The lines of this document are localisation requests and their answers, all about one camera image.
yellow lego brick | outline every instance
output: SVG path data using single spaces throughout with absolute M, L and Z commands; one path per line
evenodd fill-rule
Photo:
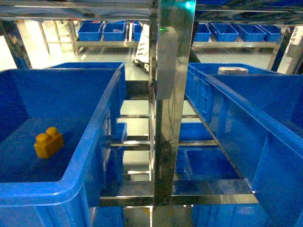
M 58 132 L 55 127 L 50 127 L 46 130 L 46 134 L 52 137 L 50 144 L 58 151 L 64 146 L 63 135 Z
M 36 141 L 34 147 L 40 158 L 48 159 L 64 146 L 63 136 L 55 127 L 50 127 L 46 133 L 37 135 Z

metal rack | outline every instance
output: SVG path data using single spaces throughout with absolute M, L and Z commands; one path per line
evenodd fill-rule
M 174 181 L 175 163 L 178 146 L 209 146 L 215 141 L 179 141 L 182 118 L 197 115 L 182 115 L 188 57 L 190 52 L 191 32 L 194 19 L 201 22 L 224 21 L 233 23 L 275 23 L 290 25 L 282 30 L 283 39 L 274 47 L 268 69 L 277 71 L 285 53 L 291 35 L 297 24 L 303 24 L 303 8 L 299 7 L 265 7 L 259 1 L 234 0 L 228 6 L 196 5 L 196 1 L 180 2 L 177 0 L 159 0 L 152 3 L 98 3 L 98 2 L 60 2 L 60 1 L 16 1 L 3 0 L 0 5 L 19 7 L 49 7 L 81 10 L 79 19 L 103 20 L 109 18 L 121 20 L 145 20 L 150 24 L 150 76 L 146 81 L 127 82 L 128 100 L 148 100 L 149 115 L 124 115 L 124 118 L 148 118 L 149 136 L 129 138 L 131 141 L 115 141 L 113 146 L 127 146 L 129 149 L 148 148 L 150 151 L 150 181 L 113 183 L 107 185 L 100 197 L 100 206 L 153 206 L 152 226 L 172 226 L 171 207 L 173 205 L 191 204 L 235 204 L 258 203 L 254 194 L 248 189 L 244 179 L 225 180 L 230 182 L 234 194 L 214 194 L 216 191 L 208 181 Z M 90 9 L 142 9 L 150 12 L 149 16 L 98 16 L 90 13 Z M 208 11 L 196 14 L 197 11 Z M 0 13 L 0 17 L 15 19 L 41 17 L 35 15 L 12 15 Z M 71 19 L 62 15 L 50 15 L 44 19 Z M 156 60 L 156 31 L 159 22 L 158 60 Z M 14 32 L 18 33 L 15 23 Z M 0 30 L 11 47 L 6 26 L 0 23 Z M 28 56 L 20 58 L 16 50 L 11 48 L 18 68 L 30 68 Z M 301 55 L 294 64 L 294 69 L 302 68 Z

blue crate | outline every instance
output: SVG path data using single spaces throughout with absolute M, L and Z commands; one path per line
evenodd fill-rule
M 191 141 L 191 140 L 212 140 L 212 136 L 209 134 L 207 129 L 202 123 L 189 122 L 181 123 L 180 128 L 180 141 Z M 179 147 L 176 161 L 176 173 L 183 174 L 186 167 L 185 149 L 190 147 Z
M 204 4 L 204 5 L 223 5 L 230 0 L 197 0 L 197 4 Z
M 109 115 L 121 78 L 115 69 L 0 73 L 0 223 L 85 227 L 105 186 Z M 36 135 L 55 126 L 65 146 L 49 159 Z
M 277 42 L 279 37 L 281 36 L 281 29 L 274 25 L 258 25 L 260 29 L 262 29 L 266 35 L 264 40 L 266 42 Z
M 184 180 L 220 180 L 238 179 L 223 152 L 214 147 L 179 148 L 184 152 L 185 171 Z
M 203 117 L 210 129 L 272 221 L 300 226 L 303 76 L 208 75 L 203 70 L 211 64 L 194 66 L 190 64 L 187 77 L 203 78 L 208 86 L 202 91 L 208 97 Z
M 116 93 L 116 114 L 112 117 L 119 118 L 120 110 L 126 96 L 125 63 L 123 62 L 67 62 L 50 67 L 51 69 L 119 69 L 121 78 Z
M 218 42 L 235 42 L 239 35 L 230 24 L 210 23 L 209 28 Z
M 246 64 L 236 63 L 191 63 L 187 73 L 187 83 L 185 94 L 194 105 L 199 114 L 210 121 L 212 117 L 210 110 L 213 108 L 210 99 L 210 85 L 205 80 L 204 74 L 216 75 L 220 67 L 243 67 L 249 70 L 249 74 L 278 74 L 268 70 L 252 67 Z
M 83 23 L 78 31 L 80 41 L 100 41 L 102 23 Z
M 141 25 L 136 25 L 134 24 L 134 41 L 140 41 L 140 36 L 142 32 L 142 27 Z
M 98 207 L 93 227 L 124 227 L 123 207 Z
M 106 24 L 104 31 L 103 31 L 103 37 L 104 41 L 124 41 L 125 40 L 125 28 L 126 23 L 122 24 Z
M 244 42 L 262 42 L 266 33 L 256 25 L 232 25 Z
M 303 7 L 302 0 L 281 0 L 271 3 L 270 6 L 298 6 Z
M 211 36 L 211 32 L 206 24 L 199 24 L 195 42 L 208 42 Z
M 183 180 L 239 179 L 219 148 L 182 148 L 186 156 Z M 260 204 L 195 205 L 195 227 L 269 227 L 268 215 Z
M 195 205 L 195 227 L 274 227 L 260 204 Z
M 117 124 L 117 134 L 114 136 L 114 141 L 127 140 L 126 127 L 126 123 Z M 106 182 L 123 182 L 123 156 L 125 149 L 126 147 L 111 148 L 106 168 Z

stainless steel shelf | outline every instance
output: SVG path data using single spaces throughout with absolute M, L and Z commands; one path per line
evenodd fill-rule
M 272 48 L 274 49 L 277 43 L 274 42 L 244 42 L 239 39 L 236 42 L 194 42 L 193 47 L 201 48 Z
M 77 41 L 75 44 L 80 47 L 138 47 L 139 42 L 135 41 Z

